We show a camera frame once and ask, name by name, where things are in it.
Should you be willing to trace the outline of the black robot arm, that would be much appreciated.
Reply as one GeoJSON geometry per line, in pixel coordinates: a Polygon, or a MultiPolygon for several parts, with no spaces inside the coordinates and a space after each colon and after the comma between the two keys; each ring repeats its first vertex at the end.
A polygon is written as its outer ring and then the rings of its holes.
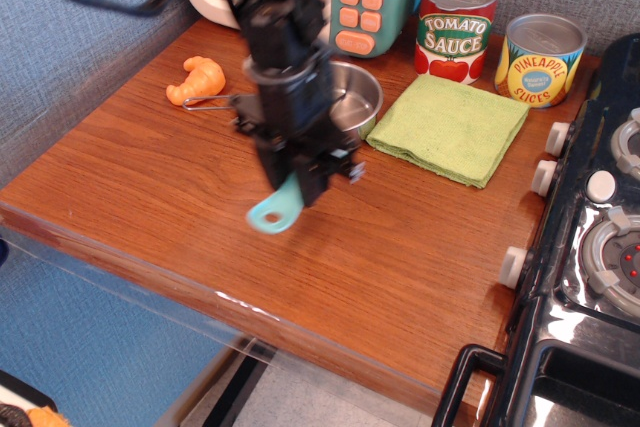
{"type": "Polygon", "coordinates": [[[358,178],[357,140],[339,127],[331,110],[341,101],[329,47],[319,39],[325,25],[321,0],[227,0],[245,39],[245,72],[254,96],[229,104],[238,128],[250,136],[273,189],[295,175],[310,207],[339,174],[358,178]]]}

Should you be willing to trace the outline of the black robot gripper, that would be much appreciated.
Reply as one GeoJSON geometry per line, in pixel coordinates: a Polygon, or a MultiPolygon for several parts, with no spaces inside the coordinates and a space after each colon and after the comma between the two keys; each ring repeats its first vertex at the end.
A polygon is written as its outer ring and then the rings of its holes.
{"type": "Polygon", "coordinates": [[[254,141],[271,187],[278,190],[295,171],[304,206],[313,206],[328,189],[331,174],[349,174],[360,146],[331,118],[338,97],[329,55],[317,52],[284,70],[247,57],[243,71],[258,92],[229,102],[237,129],[254,141]]]}

